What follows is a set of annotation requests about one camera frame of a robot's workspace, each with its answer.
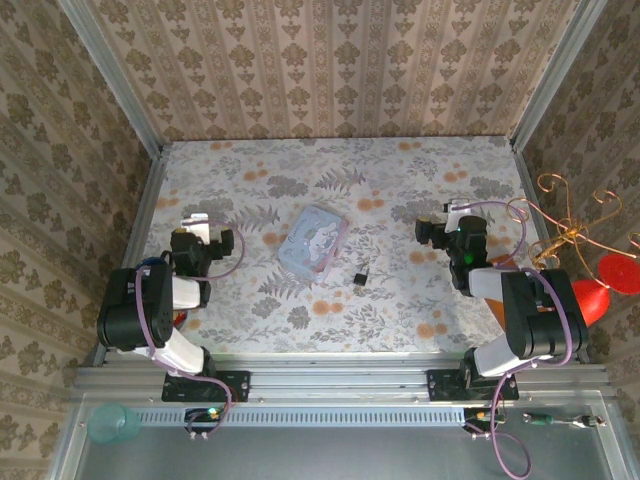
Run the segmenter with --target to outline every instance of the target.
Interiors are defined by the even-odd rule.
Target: clear plastic box
[[[313,205],[305,207],[278,250],[278,259],[290,272],[322,283],[348,230],[346,219]]]

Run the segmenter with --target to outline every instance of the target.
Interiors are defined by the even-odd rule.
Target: gray floor
[[[532,480],[612,478],[595,431],[535,427],[511,415],[504,430],[529,448]],[[87,445],[78,480],[506,478],[490,442],[457,428],[227,428],[208,442],[190,441],[183,429],[146,428],[130,442]],[[522,469],[517,447],[502,448]]]

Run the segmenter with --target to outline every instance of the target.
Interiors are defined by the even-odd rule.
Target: floral wallpaper
[[[176,140],[505,135],[578,0],[87,0]]]
[[[607,211],[590,197],[593,190],[616,192],[623,212],[591,236],[631,251],[627,233],[640,231],[640,1],[607,3],[524,155],[532,178],[543,171],[566,176],[577,213],[588,221]],[[554,214],[563,211],[560,197],[540,201]],[[592,269],[601,255],[588,251]],[[585,275],[573,254],[563,262],[576,276]],[[609,311],[591,327],[591,356],[608,365],[640,453],[639,298],[612,295]]]
[[[504,137],[177,142],[145,254],[168,248],[171,231],[192,213],[244,235],[242,265],[214,282],[208,306],[189,312],[183,330],[214,353],[463,352],[502,330],[485,302],[453,289],[446,253],[416,242],[415,220],[445,221],[442,204],[451,198],[523,195]],[[311,204],[349,221],[320,285],[288,272],[277,257]],[[489,258],[510,252],[519,224],[502,208],[475,213],[489,224]],[[528,227],[527,244],[537,240]],[[236,246],[210,275],[235,264]],[[524,257],[522,250],[521,265]],[[366,285],[354,285],[367,270]]]
[[[0,479],[44,478],[149,158],[55,1],[0,1]]]

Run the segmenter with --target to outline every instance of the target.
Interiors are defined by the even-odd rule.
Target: patterned wallpaper
[[[507,134],[577,0],[87,0],[165,142]]]
[[[43,478],[149,159],[55,1],[0,1],[0,479]]]
[[[525,159],[533,178],[564,174],[574,187],[574,205],[588,221],[603,213],[590,198],[596,188],[620,195],[623,213],[592,230],[609,245],[630,250],[627,232],[640,231],[640,1],[610,0],[562,83],[530,143]],[[562,212],[560,197],[540,198]],[[601,252],[591,250],[590,267]],[[578,275],[576,257],[564,265]],[[591,354],[608,364],[620,407],[640,453],[640,300],[614,294],[604,318],[591,329]]]

